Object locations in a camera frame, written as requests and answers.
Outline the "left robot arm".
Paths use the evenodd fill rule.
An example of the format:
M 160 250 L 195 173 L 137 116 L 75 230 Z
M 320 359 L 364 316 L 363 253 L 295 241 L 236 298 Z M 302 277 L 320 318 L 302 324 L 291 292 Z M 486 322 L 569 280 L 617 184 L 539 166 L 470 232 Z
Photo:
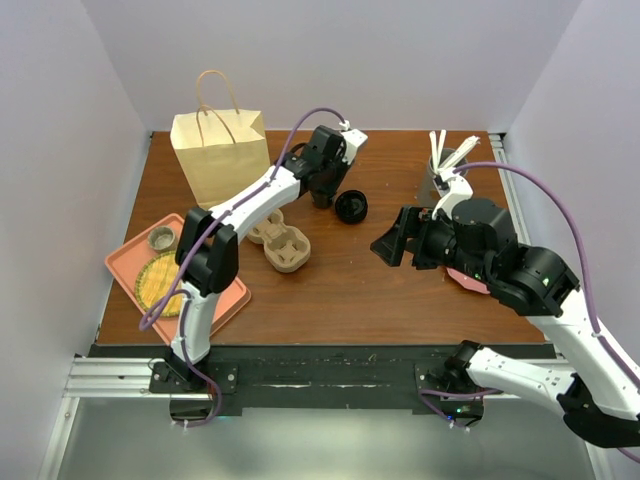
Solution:
M 317 207 L 330 206 L 366 141 L 366 134 L 347 123 L 338 130 L 319 126 L 300 153 L 284 151 L 236 196 L 208 210 L 195 207 L 188 212 L 175 255 L 178 273 L 139 322 L 140 330 L 150 328 L 168 302 L 180 296 L 177 332 L 165 363 L 183 391 L 217 387 L 206 367 L 210 329 L 221 294 L 238 274 L 240 242 L 274 210 L 305 194 Z

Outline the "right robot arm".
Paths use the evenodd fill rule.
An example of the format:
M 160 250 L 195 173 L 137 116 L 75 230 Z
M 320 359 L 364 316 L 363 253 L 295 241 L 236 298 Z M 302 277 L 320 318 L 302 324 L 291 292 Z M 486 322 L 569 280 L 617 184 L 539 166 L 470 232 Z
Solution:
M 540 330 L 572 367 L 537 367 L 464 341 L 444 364 L 453 396 L 468 396 L 472 388 L 499 390 L 550 409 L 593 445 L 638 446 L 638 366 L 590 314 L 586 287 L 565 261 L 519 242 L 507 210 L 484 198 L 464 200 L 451 213 L 405 206 L 370 248 L 390 267 L 411 253 L 417 270 L 446 267 L 479 281 Z

